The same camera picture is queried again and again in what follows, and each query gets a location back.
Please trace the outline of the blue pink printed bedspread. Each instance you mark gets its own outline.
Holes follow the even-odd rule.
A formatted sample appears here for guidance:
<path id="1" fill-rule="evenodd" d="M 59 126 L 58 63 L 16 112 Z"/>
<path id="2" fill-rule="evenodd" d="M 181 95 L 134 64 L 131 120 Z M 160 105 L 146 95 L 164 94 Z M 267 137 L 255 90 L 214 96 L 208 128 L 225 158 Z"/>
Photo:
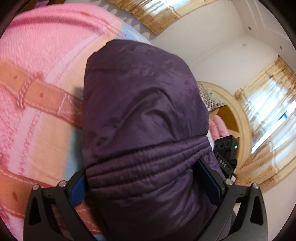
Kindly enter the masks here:
<path id="1" fill-rule="evenodd" d="M 32 187 L 55 186 L 83 167 L 86 62 L 114 39 L 147 42 L 91 4 L 26 11 L 1 37 L 1 219 L 17 240 Z"/>

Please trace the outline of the dark purple padded jacket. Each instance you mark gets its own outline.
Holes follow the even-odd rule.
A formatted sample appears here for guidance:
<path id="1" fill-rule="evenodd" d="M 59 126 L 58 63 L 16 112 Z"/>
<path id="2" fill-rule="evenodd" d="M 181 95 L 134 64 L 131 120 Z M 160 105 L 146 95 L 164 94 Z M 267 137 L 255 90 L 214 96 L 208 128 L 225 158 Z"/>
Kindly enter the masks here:
<path id="1" fill-rule="evenodd" d="M 113 40 L 86 65 L 82 153 L 108 240 L 193 240 L 213 215 L 197 180 L 220 171 L 189 66 L 155 46 Z"/>

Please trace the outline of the grey patterned pillow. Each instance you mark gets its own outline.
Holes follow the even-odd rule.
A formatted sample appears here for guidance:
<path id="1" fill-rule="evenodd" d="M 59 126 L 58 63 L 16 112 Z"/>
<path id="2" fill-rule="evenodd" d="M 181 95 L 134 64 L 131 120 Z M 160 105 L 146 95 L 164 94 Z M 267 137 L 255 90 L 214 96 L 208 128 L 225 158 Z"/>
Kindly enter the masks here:
<path id="1" fill-rule="evenodd" d="M 227 105 L 227 103 L 222 99 L 222 97 L 216 92 L 214 92 L 207 85 L 198 81 L 197 86 L 199 89 L 201 99 L 204 105 L 206 106 L 208 113 L 211 113 L 216 109 Z"/>

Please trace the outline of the beige curtain side window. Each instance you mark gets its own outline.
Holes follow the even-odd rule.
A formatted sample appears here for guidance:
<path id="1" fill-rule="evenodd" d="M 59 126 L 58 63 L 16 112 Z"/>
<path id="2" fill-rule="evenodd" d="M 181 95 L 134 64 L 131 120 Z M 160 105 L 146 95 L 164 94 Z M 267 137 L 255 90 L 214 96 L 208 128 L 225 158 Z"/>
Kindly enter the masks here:
<path id="1" fill-rule="evenodd" d="M 295 73 L 278 57 L 235 92 L 251 128 L 252 150 L 238 170 L 240 185 L 263 192 L 295 169 Z"/>

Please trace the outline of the cream wooden headboard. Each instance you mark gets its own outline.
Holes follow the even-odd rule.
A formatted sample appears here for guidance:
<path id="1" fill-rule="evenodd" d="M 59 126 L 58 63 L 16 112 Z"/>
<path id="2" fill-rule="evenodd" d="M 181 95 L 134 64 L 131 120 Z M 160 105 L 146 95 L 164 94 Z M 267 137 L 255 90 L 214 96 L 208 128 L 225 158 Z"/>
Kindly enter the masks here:
<path id="1" fill-rule="evenodd" d="M 199 83 L 225 103 L 224 106 L 212 110 L 209 113 L 209 118 L 213 120 L 215 116 L 219 116 L 227 127 L 226 133 L 238 141 L 236 169 L 239 170 L 251 155 L 252 149 L 252 131 L 246 113 L 234 95 L 223 87 L 209 82 L 201 81 Z"/>

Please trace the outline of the beige curtain centre window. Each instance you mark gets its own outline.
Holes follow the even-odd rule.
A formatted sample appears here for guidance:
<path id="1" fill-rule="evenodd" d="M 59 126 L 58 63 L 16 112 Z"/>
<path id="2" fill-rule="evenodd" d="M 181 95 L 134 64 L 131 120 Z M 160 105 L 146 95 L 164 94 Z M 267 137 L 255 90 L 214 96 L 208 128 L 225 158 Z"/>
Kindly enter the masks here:
<path id="1" fill-rule="evenodd" d="M 133 15 L 158 36 L 181 17 L 215 0 L 109 0 L 108 2 Z"/>

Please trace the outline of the folded pink floral blanket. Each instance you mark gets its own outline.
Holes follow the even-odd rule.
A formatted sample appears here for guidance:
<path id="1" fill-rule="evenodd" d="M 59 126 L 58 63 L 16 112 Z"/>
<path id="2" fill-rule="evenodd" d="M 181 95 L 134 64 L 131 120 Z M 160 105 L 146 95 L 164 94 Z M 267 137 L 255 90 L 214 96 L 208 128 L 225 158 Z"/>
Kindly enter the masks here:
<path id="1" fill-rule="evenodd" d="M 209 132 L 214 141 L 230 135 L 224 121 L 218 115 L 209 119 Z"/>

